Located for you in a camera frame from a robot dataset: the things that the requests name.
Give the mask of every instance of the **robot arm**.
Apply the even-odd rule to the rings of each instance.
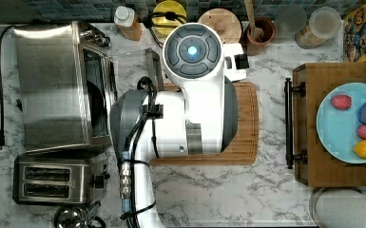
[[[146,82],[152,85],[149,92],[129,90],[109,114],[119,159],[122,219],[130,228],[164,227],[149,176],[152,159],[220,153],[237,130],[236,92],[225,84],[222,41],[214,30],[197,23],[176,28],[164,42],[162,61],[182,92],[156,93]],[[226,113],[233,113],[229,121]]]

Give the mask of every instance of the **wooden cutting board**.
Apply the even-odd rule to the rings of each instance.
[[[234,83],[239,103],[239,126],[233,141],[220,154],[191,155],[155,159],[150,164],[252,164],[256,160],[259,141],[259,107],[257,93],[251,83]],[[164,90],[176,91],[172,84]]]
[[[215,30],[224,44],[238,43],[241,38],[241,22],[227,9],[212,9],[204,13],[198,23]]]

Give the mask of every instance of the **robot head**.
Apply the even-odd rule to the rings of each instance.
[[[192,80],[222,77],[222,41],[216,31],[198,23],[174,29],[164,42],[164,71],[176,86]]]

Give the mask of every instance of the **wooden spoon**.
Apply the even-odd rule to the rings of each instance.
[[[247,10],[248,22],[250,23],[251,38],[261,43],[263,37],[262,28],[256,28],[256,21],[254,19],[253,0],[244,0],[245,9]]]

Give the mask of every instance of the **yellow container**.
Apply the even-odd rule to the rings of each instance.
[[[178,2],[175,1],[164,1],[156,6],[156,8],[153,10],[153,12],[167,12],[167,11],[173,11],[176,14],[182,15],[186,17],[185,9],[182,5],[180,5]],[[153,18],[153,22],[156,25],[168,25],[168,26],[180,26],[181,23],[179,21],[169,21],[165,19],[165,17],[155,17]],[[173,28],[155,28],[161,35],[167,36],[170,34],[171,31],[173,31]]]

